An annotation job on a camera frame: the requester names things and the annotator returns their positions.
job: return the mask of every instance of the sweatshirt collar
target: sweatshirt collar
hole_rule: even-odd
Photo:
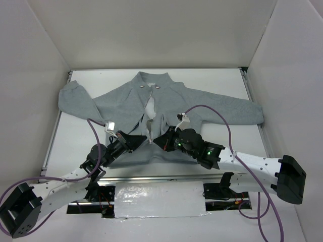
[[[164,74],[150,74],[146,72],[138,72],[132,79],[133,84],[136,87],[149,87],[148,83],[155,83],[156,86],[166,87],[174,83],[168,73]]]

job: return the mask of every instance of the black bracket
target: black bracket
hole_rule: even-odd
[[[37,223],[42,198],[36,197],[33,188],[20,184],[0,207],[0,218],[12,238],[25,236]]]
[[[280,159],[281,169],[275,176],[278,177],[277,186],[271,185],[271,188],[277,192],[277,196],[285,202],[292,204],[301,204],[305,188],[306,172],[289,155],[284,155]]]

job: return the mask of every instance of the sweatshirt sleeve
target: sweatshirt sleeve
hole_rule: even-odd
[[[91,118],[98,122],[104,121],[93,99],[77,81],[68,83],[60,90],[59,109],[82,119]]]
[[[198,104],[210,106],[218,111],[230,125],[255,125],[263,123],[262,108],[254,102],[190,89],[186,88],[183,83],[181,84],[181,87],[179,85],[177,87],[178,91],[182,93],[189,107]],[[198,107],[192,111],[199,115],[203,121],[224,124],[222,119],[208,108]]]

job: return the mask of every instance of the gray jacket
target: gray jacket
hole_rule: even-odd
[[[156,113],[153,120],[145,113],[150,97],[154,98]],[[113,121],[115,132],[122,130],[127,134],[147,135],[152,140],[165,133],[169,126],[179,123],[176,114],[197,104],[213,107],[230,125],[263,122],[260,105],[249,100],[187,88],[182,82],[174,82],[168,73],[158,75],[139,72],[130,82],[93,99],[77,81],[67,84],[59,94],[59,108],[63,112],[102,123]],[[197,133],[203,121],[223,124],[215,113],[203,107],[190,111],[188,117],[190,128]]]

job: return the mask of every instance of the white table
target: white table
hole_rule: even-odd
[[[168,72],[174,81],[182,81],[187,87],[247,99],[247,92],[238,69],[169,69],[143,70],[149,73]],[[77,80],[91,97],[100,96],[130,81],[139,70],[74,71]],[[265,156],[265,150],[257,126],[231,126],[233,147],[241,152]],[[97,128],[102,142],[104,131]],[[228,145],[225,126],[204,124],[201,132],[205,140]],[[95,144],[95,138],[86,121],[62,113],[55,140],[48,160],[47,175],[61,176],[79,166]],[[108,177],[201,177],[221,174],[215,169],[206,170],[199,165],[148,164],[137,167],[109,169]],[[285,241],[305,242],[295,208],[272,196],[280,213]],[[256,207],[256,194],[250,193],[252,207]],[[266,199],[262,196],[262,210]],[[255,216],[256,210],[245,211]],[[262,219],[264,233],[269,241],[279,241],[275,215],[270,209]],[[102,219],[99,214],[66,214],[66,206],[54,213],[46,224],[34,234],[17,241],[135,241],[135,242],[214,242],[214,241],[263,241],[256,221],[242,217],[238,211],[213,211],[206,216],[147,219]]]

